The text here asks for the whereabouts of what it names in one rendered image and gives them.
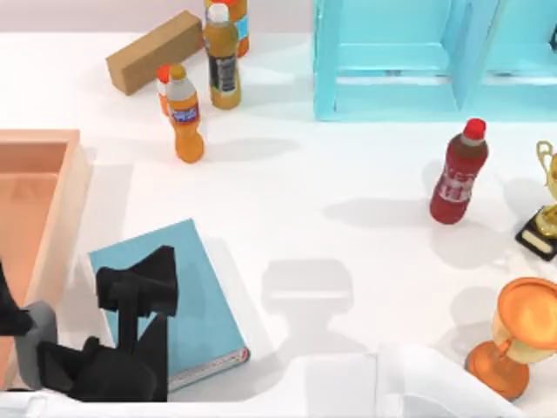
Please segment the light blue book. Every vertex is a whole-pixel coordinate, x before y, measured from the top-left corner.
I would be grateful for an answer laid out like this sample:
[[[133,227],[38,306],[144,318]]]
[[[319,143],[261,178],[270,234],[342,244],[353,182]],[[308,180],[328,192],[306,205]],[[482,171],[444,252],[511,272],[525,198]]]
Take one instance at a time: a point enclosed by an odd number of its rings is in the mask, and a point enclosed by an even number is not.
[[[91,270],[131,266],[162,245],[175,249],[178,274],[178,312],[168,321],[168,389],[175,392],[247,362],[250,350],[193,220],[92,251]]]

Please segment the salmon shallow box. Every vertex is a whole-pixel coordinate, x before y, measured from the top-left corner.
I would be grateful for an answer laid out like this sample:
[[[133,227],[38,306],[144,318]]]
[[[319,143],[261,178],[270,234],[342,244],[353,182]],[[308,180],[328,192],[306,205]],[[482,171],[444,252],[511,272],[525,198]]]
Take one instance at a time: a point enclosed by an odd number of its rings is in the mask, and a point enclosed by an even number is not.
[[[19,305],[61,300],[90,179],[79,131],[0,129],[0,262]]]

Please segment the small orange bottle grey neck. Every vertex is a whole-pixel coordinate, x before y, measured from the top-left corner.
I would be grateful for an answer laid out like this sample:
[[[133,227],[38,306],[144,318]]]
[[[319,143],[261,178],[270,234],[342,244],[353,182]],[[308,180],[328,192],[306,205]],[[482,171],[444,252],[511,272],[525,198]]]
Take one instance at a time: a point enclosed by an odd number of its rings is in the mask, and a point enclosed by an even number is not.
[[[197,90],[182,64],[171,65],[169,77],[166,97],[169,120],[175,132],[175,152],[185,163],[194,164],[202,158],[205,150],[204,140],[198,131],[200,111]]]

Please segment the small bottle red cap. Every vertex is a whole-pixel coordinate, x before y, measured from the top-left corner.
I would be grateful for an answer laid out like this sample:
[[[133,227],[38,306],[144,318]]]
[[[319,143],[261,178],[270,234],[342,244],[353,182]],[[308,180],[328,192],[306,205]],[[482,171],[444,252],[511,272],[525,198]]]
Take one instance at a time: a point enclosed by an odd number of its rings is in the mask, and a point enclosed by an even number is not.
[[[166,87],[170,80],[170,67],[169,64],[161,65],[156,72],[159,103],[165,116],[168,116]]]

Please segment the brown cardboard block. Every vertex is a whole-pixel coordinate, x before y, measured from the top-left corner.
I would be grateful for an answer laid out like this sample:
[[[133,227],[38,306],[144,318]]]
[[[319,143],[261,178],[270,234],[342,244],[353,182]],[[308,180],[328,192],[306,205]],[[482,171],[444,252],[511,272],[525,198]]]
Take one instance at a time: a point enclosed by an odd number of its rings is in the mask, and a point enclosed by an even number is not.
[[[108,56],[111,82],[130,96],[153,81],[160,66],[182,63],[202,45],[202,22],[185,10]]]

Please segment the amber bottle white cap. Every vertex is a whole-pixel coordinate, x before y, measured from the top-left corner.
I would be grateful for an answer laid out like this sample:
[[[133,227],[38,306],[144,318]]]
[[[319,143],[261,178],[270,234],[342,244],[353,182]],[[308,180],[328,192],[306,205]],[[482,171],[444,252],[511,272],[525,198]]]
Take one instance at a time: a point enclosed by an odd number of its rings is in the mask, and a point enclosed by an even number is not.
[[[238,31],[230,19],[228,6],[212,3],[206,10],[205,50],[209,61],[212,104],[220,110],[239,105],[241,88],[238,74]]]

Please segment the orange bottle blue label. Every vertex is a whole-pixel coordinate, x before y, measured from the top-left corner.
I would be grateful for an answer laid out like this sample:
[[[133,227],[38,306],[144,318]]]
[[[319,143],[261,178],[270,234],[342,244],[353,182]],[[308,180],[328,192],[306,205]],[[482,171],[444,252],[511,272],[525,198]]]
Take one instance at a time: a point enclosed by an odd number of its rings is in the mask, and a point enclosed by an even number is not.
[[[205,0],[205,8],[213,3],[223,3],[229,10],[231,21],[238,32],[238,57],[244,56],[249,50],[249,15],[247,0]]]

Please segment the light blue rack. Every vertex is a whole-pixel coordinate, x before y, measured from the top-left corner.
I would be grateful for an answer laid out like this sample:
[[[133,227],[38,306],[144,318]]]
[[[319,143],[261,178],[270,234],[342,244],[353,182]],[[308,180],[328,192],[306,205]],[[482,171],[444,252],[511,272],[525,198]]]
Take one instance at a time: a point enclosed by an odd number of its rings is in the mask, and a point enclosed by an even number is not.
[[[557,122],[557,0],[313,0],[330,121]]]

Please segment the bronze trophy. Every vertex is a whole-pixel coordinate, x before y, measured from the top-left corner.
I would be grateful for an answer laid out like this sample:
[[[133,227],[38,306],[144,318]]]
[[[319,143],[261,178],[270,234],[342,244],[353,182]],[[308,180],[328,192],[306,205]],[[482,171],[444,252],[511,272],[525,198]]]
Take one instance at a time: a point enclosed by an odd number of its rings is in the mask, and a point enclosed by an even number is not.
[[[509,401],[522,396],[529,365],[557,354],[557,284],[521,277],[500,291],[492,339],[468,354],[466,370]]]

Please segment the gold trophy black base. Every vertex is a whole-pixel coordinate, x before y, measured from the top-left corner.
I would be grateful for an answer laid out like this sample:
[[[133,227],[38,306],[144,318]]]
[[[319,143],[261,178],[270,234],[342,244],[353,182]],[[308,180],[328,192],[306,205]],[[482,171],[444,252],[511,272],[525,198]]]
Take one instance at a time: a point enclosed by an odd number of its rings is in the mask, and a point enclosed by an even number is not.
[[[554,199],[519,230],[515,240],[542,260],[557,256],[557,151],[548,141],[536,144],[536,155],[545,173],[545,187]]]

